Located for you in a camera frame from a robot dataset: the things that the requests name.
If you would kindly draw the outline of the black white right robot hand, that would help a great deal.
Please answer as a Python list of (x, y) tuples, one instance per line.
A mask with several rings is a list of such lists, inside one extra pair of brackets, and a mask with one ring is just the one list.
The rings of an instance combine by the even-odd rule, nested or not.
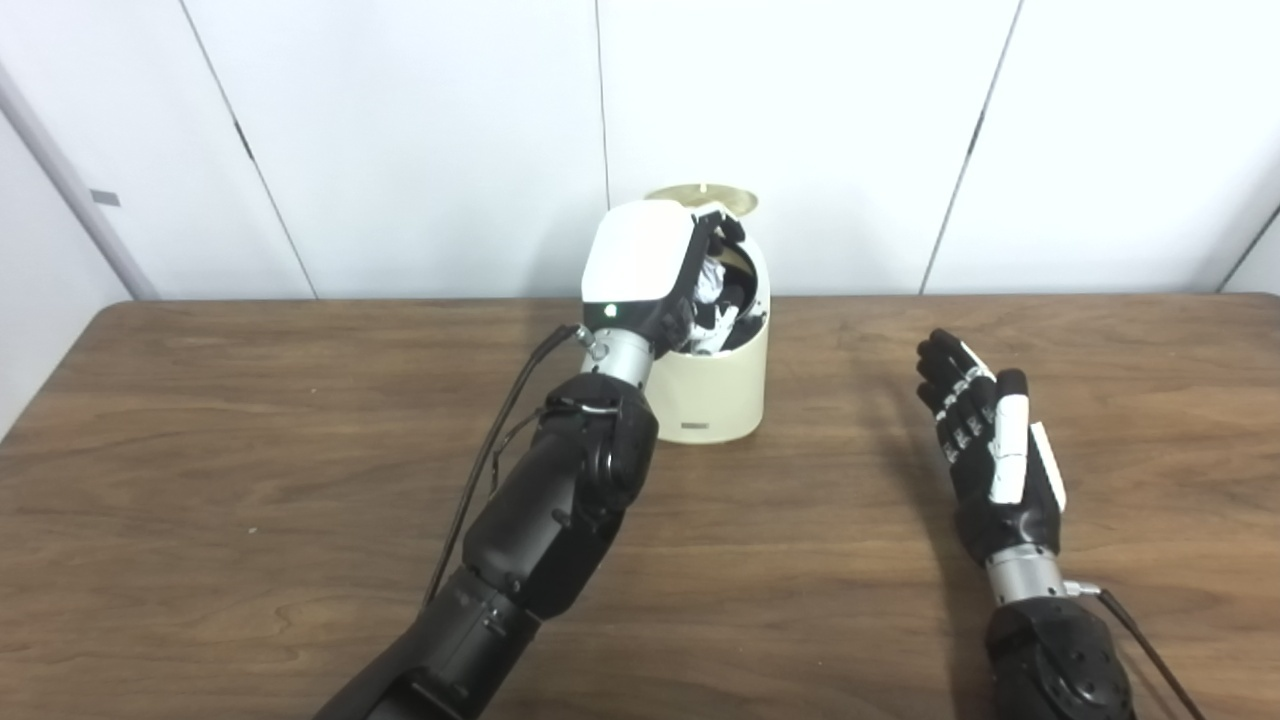
[(1030, 416), (1027, 374), (991, 370), (942, 328), (916, 356), (916, 395), (933, 416), (968, 555), (983, 564), (1023, 544), (1059, 553), (1068, 492), (1044, 424)]

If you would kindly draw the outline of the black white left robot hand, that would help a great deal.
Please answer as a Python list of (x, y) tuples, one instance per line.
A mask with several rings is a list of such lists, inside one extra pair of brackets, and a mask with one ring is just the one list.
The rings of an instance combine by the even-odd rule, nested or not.
[(582, 323), (618, 329), (667, 352), (713, 355), (751, 331), (749, 292), (724, 265), (748, 234), (723, 204), (645, 199), (611, 209), (582, 274)]

